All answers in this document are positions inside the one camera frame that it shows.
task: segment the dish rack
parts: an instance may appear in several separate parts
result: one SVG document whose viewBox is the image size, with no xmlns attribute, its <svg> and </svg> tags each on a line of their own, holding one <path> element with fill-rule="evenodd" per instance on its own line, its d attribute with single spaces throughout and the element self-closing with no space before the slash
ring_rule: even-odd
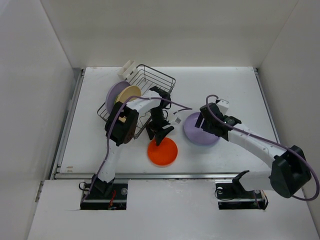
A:
<svg viewBox="0 0 320 240">
<path fill-rule="evenodd" d="M 134 66 L 134 61 L 128 61 L 126 65 L 119 70 L 118 76 L 123 80 L 128 81 L 131 85 L 139 87 L 141 90 L 141 95 L 145 94 L 147 90 L 154 86 L 159 87 L 160 89 L 171 94 L 175 87 L 176 79 L 161 71 L 144 64 Z M 106 110 L 105 102 L 98 109 L 97 114 L 101 119 L 107 122 L 109 113 Z M 145 115 L 139 117 L 135 134 L 133 136 L 134 139 L 137 139 L 140 136 L 150 120 L 150 112 L 147 112 Z"/>
</svg>

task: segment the purple plate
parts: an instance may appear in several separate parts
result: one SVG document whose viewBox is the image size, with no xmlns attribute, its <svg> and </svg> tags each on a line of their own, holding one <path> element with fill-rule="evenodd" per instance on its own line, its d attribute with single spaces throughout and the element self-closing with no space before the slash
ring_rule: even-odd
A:
<svg viewBox="0 0 320 240">
<path fill-rule="evenodd" d="M 112 111 L 112 108 L 114 107 L 115 105 L 115 101 L 116 101 L 116 98 L 117 96 L 126 88 L 126 87 L 129 87 L 130 86 L 130 83 L 127 82 L 127 81 L 120 81 L 120 82 L 117 82 L 115 85 L 113 85 L 107 95 L 106 95 L 106 98 L 105 98 L 105 108 L 107 110 L 107 112 L 110 114 L 111 111 Z"/>
<path fill-rule="evenodd" d="M 210 146 L 219 140 L 219 137 L 195 127 L 200 112 L 192 113 L 184 122 L 183 130 L 187 138 L 196 145 Z"/>
</svg>

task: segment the white table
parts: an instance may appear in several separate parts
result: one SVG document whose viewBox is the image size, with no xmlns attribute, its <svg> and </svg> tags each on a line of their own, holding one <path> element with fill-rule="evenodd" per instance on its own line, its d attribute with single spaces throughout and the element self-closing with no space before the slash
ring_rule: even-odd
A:
<svg viewBox="0 0 320 240">
<path fill-rule="evenodd" d="M 106 154 L 105 122 L 97 110 L 109 88 L 119 81 L 118 67 L 88 67 L 78 97 L 63 161 L 62 174 L 92 174 Z M 230 102 L 229 115 L 242 120 L 253 131 L 275 140 L 274 130 L 252 67 L 157 67 L 176 79 L 171 99 L 192 107 L 184 120 L 216 94 Z M 220 139 L 213 147 L 196 146 L 183 132 L 183 122 L 169 135 L 178 146 L 178 157 L 169 167 L 156 167 L 147 157 L 150 142 L 146 131 L 125 145 L 117 173 L 135 174 L 221 174 L 244 170 L 265 171 L 268 167 L 241 147 Z"/>
<path fill-rule="evenodd" d="M 28 240 L 319 240 L 307 203 L 273 191 L 266 211 L 218 210 L 212 180 L 130 180 L 127 210 L 79 210 L 79 182 L 45 181 Z"/>
</svg>

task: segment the screw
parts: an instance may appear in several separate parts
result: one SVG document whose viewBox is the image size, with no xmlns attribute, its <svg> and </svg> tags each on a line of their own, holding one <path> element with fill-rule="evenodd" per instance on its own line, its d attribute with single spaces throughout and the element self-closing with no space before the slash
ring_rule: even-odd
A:
<svg viewBox="0 0 320 240">
<path fill-rule="evenodd" d="M 127 195 L 127 194 L 128 194 L 128 189 L 122 188 L 122 189 L 121 189 L 121 194 L 122 194 L 122 195 Z"/>
<path fill-rule="evenodd" d="M 222 194 L 223 193 L 223 188 L 221 186 L 217 187 L 216 192 L 218 194 Z"/>
</svg>

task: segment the yellow plate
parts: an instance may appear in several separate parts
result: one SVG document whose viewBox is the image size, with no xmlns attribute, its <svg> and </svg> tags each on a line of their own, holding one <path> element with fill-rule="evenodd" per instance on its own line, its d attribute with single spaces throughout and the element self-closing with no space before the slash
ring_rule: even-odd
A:
<svg viewBox="0 0 320 240">
<path fill-rule="evenodd" d="M 141 90 L 137 86 L 128 86 L 126 87 L 116 98 L 115 102 L 121 102 L 124 103 L 129 97 L 131 96 L 138 96 L 141 97 Z"/>
</svg>

